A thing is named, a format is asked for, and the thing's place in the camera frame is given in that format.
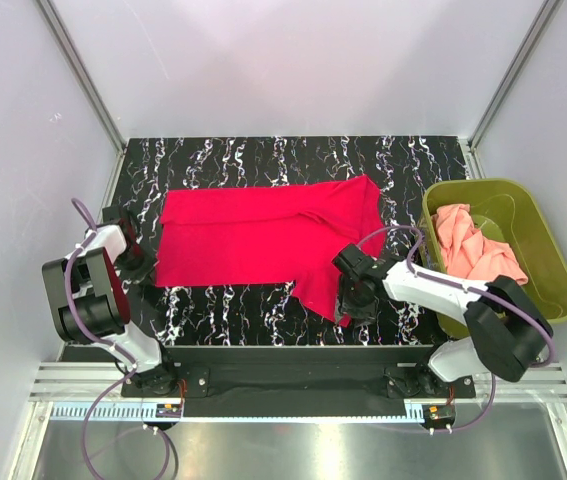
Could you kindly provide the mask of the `red t shirt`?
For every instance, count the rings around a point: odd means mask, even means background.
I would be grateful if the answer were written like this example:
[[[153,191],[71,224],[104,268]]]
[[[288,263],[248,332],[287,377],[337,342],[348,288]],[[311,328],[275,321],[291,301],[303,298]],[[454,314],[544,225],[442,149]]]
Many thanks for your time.
[[[378,256],[381,192],[366,175],[281,187],[172,190],[160,217],[156,284],[207,287],[293,283],[292,294],[334,321],[333,260],[362,244]]]

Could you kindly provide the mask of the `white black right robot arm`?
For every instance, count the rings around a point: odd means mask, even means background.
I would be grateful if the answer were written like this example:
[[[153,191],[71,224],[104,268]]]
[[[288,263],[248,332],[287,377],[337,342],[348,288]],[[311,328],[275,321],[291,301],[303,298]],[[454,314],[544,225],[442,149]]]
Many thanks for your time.
[[[531,298],[510,277],[461,281],[410,260],[376,259],[346,246],[333,259],[340,273],[335,318],[363,322],[376,317],[387,298],[417,304],[465,326],[469,335],[436,347],[417,371],[417,384],[439,396],[462,377],[489,372],[517,382],[554,352],[553,330]]]

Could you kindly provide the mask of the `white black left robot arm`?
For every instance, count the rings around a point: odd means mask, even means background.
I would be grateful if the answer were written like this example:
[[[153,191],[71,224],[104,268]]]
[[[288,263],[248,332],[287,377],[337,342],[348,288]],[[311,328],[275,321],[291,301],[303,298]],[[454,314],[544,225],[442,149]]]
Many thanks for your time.
[[[179,372],[166,348],[133,321],[121,273],[154,285],[156,259],[140,245],[141,229],[127,209],[108,206],[98,223],[85,204],[71,200],[86,222],[84,238],[66,256],[42,266],[54,328],[65,342],[109,353],[124,381],[144,394],[166,396]]]

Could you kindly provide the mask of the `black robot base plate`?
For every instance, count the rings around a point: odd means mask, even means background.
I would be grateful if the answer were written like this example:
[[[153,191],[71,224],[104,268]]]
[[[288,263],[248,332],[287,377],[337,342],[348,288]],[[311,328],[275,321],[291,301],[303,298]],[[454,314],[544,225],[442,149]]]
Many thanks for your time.
[[[381,421],[406,412],[389,371],[419,363],[431,346],[183,346],[169,353],[184,380],[186,418],[212,421]]]

